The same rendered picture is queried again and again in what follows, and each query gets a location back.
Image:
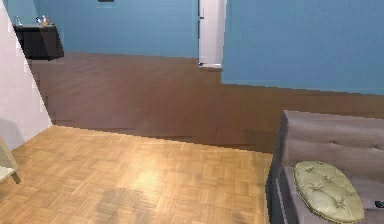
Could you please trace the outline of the grey tufted sofa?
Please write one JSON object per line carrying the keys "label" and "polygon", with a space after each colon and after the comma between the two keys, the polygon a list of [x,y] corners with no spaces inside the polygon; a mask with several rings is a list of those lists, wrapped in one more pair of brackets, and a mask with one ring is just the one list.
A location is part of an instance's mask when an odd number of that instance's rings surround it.
{"label": "grey tufted sofa", "polygon": [[313,214],[294,186],[301,161],[337,167],[364,207],[357,224],[384,224],[384,120],[309,112],[283,113],[265,185],[270,224],[331,224]]}

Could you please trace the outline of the white room door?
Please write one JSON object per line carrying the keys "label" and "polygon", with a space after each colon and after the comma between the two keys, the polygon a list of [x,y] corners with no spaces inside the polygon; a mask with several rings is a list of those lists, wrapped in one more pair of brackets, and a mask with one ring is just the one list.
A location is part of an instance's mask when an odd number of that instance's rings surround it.
{"label": "white room door", "polygon": [[222,68],[227,0],[199,0],[204,19],[199,19],[199,66]]}

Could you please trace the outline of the round green tufted cushion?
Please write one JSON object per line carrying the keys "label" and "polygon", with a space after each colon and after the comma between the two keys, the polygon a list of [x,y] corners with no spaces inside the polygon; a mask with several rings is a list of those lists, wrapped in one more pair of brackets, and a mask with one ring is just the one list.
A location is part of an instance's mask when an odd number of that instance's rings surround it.
{"label": "round green tufted cushion", "polygon": [[318,217],[334,224],[357,224],[364,219],[360,196],[335,166],[321,161],[298,162],[293,179],[304,204]]}

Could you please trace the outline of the black cabinet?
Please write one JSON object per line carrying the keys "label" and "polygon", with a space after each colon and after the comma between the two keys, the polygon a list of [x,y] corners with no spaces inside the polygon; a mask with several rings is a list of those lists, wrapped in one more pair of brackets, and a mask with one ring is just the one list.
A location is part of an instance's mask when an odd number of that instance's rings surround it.
{"label": "black cabinet", "polygon": [[27,59],[50,61],[64,56],[55,26],[14,26],[14,31]]}

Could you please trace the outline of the pale wooden chair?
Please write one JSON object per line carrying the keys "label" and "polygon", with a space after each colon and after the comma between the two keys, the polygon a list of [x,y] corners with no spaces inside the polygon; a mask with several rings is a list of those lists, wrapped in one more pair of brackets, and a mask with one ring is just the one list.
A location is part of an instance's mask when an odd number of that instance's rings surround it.
{"label": "pale wooden chair", "polygon": [[0,136],[0,182],[12,177],[16,184],[20,184],[21,179],[17,174],[18,170],[19,166],[15,158]]}

